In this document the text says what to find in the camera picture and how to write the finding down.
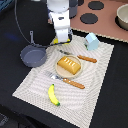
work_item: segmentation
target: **fork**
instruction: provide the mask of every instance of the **fork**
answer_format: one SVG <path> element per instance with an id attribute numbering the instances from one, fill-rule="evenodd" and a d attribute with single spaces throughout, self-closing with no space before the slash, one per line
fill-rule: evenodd
<path id="1" fill-rule="evenodd" d="M 73 85 L 73 86 L 78 87 L 80 89 L 84 89 L 85 88 L 85 86 L 82 85 L 82 84 L 80 84 L 80 83 L 74 82 L 74 81 L 69 80 L 67 78 L 59 77 L 58 75 L 53 74 L 53 73 L 51 73 L 49 71 L 45 71 L 45 75 L 48 76 L 48 77 L 50 77 L 50 78 L 52 78 L 52 79 L 59 79 L 59 80 L 65 82 L 67 84 Z"/>

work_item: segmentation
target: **knife handle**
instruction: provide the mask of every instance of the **knife handle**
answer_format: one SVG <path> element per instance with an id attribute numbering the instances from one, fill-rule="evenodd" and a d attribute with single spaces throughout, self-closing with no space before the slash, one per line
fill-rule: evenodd
<path id="1" fill-rule="evenodd" d="M 78 57 L 79 59 L 86 60 L 86 61 L 90 61 L 90 62 L 93 62 L 93 63 L 96 63 L 96 62 L 97 62 L 96 59 L 89 58 L 89 57 L 86 57 L 86 56 L 78 55 L 77 57 Z"/>
<path id="2" fill-rule="evenodd" d="M 78 87 L 78 88 L 80 88 L 80 89 L 84 89 L 84 88 L 85 88 L 84 85 L 79 84 L 79 83 L 74 82 L 74 81 L 71 81 L 71 80 L 69 80 L 69 79 L 67 79 L 67 78 L 64 78 L 64 79 L 63 79 L 63 82 L 65 82 L 65 83 L 67 83 L 67 84 L 70 84 L 70 85 L 73 85 L 73 86 L 75 86 L 75 87 Z"/>

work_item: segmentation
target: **cloth napkin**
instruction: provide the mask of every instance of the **cloth napkin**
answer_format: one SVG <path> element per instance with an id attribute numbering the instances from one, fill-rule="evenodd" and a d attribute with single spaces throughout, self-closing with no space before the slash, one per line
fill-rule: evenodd
<path id="1" fill-rule="evenodd" d="M 98 49 L 87 51 L 83 42 L 83 37 L 73 35 L 70 44 L 49 47 L 46 50 L 48 58 L 45 64 L 33 68 L 13 93 L 13 96 L 80 128 L 89 128 L 114 46 L 100 42 Z M 72 79 L 83 84 L 85 89 L 76 88 L 57 79 L 53 80 L 44 74 L 45 71 L 57 74 L 56 60 L 64 56 L 57 49 L 97 59 L 97 63 L 80 60 L 83 71 L 79 77 Z M 58 107 L 51 103 L 48 96 L 48 88 L 51 84 L 54 84 L 55 95 L 60 102 Z"/>

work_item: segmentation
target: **black countertop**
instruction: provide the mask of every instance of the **black countertop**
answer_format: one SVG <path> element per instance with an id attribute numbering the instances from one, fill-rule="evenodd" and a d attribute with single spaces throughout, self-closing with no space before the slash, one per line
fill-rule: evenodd
<path id="1" fill-rule="evenodd" d="M 21 30 L 30 41 L 34 32 L 37 44 L 48 45 L 55 37 L 52 25 L 47 23 L 47 6 L 43 2 L 22 0 L 17 5 L 17 17 Z M 73 31 L 85 37 L 86 33 Z M 105 74 L 90 128 L 128 127 L 128 44 L 98 37 L 102 42 L 114 45 Z M 27 102 L 12 97 L 31 68 L 20 59 L 20 52 L 28 45 L 22 37 L 14 10 L 6 12 L 0 20 L 0 104 L 12 111 L 30 116 L 51 128 L 76 128 L 73 124 L 43 111 Z"/>

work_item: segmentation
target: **bread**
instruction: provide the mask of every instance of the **bread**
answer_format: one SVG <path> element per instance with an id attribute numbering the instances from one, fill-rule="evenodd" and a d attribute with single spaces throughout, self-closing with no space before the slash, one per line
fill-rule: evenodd
<path id="1" fill-rule="evenodd" d="M 75 75 L 81 68 L 78 63 L 74 62 L 66 56 L 62 57 L 57 64 L 73 75 Z"/>

